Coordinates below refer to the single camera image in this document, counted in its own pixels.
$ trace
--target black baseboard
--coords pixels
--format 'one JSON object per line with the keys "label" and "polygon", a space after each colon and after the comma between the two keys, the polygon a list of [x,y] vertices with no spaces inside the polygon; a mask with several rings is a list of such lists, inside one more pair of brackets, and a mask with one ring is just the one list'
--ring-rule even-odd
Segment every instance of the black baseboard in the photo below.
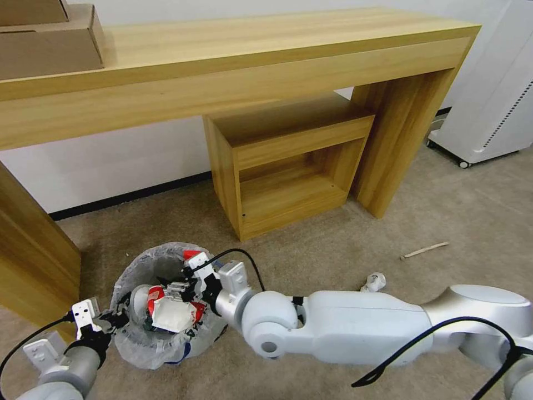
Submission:
{"label": "black baseboard", "polygon": [[202,172],[200,174],[192,175],[190,177],[176,179],[175,181],[166,182],[155,186],[150,186],[148,188],[139,189],[137,191],[119,194],[118,196],[108,197],[92,203],[82,204],[81,206],[67,208],[65,210],[50,213],[49,215],[54,221],[59,221],[60,219],[74,217],[88,212],[98,211],[103,208],[116,206],[118,204],[126,203],[139,198],[148,197],[153,194],[163,193],[193,183],[206,181],[207,179],[211,179],[211,171]]}
{"label": "black baseboard", "polygon": [[439,115],[442,115],[442,114],[448,114],[450,110],[451,110],[451,107],[441,108],[440,110],[437,111],[437,114],[435,115],[435,117],[438,117]]}

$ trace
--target wooden table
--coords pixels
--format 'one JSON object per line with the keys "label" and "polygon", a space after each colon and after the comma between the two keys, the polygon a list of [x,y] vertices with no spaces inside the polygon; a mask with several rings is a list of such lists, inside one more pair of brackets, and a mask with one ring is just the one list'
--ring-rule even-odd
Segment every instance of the wooden table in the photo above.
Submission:
{"label": "wooden table", "polygon": [[[105,69],[0,81],[0,149],[355,86],[376,117],[352,193],[380,218],[479,26],[362,8],[104,30]],[[0,234],[2,304],[44,324],[78,300],[79,250],[1,164]]]}

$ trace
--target open shelf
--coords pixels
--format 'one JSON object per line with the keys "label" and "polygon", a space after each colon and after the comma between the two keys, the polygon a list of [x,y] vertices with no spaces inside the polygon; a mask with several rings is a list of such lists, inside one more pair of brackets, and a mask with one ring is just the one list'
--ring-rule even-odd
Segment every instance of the open shelf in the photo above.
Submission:
{"label": "open shelf", "polygon": [[336,93],[204,116],[215,192],[239,239],[344,204],[373,120]]}
{"label": "open shelf", "polygon": [[241,171],[243,234],[251,237],[342,205],[346,192],[309,154]]}

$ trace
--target plastic bag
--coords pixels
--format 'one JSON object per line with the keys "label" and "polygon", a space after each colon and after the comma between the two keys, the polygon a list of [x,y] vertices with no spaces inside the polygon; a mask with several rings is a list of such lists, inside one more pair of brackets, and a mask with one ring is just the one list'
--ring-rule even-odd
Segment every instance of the plastic bag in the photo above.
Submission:
{"label": "plastic bag", "polygon": [[[159,278],[172,281],[181,274],[183,251],[199,250],[213,255],[206,249],[190,243],[170,242],[145,250],[139,254],[118,278],[111,298],[111,309],[141,284],[159,284]],[[188,357],[202,354],[224,332],[226,322],[205,309],[194,329],[171,333],[150,332],[142,324],[130,319],[114,337],[120,356],[137,368],[157,369],[164,363],[179,364]]]}

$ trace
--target white wall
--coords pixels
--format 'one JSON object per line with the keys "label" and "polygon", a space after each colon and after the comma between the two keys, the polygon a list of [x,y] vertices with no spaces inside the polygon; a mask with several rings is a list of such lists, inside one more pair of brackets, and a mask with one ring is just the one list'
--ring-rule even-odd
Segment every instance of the white wall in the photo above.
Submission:
{"label": "white wall", "polygon": [[[442,107],[453,104],[511,0],[92,0],[103,25],[388,6],[483,24]],[[85,3],[90,0],[70,0]],[[208,171],[199,117],[0,152],[47,212]]]}

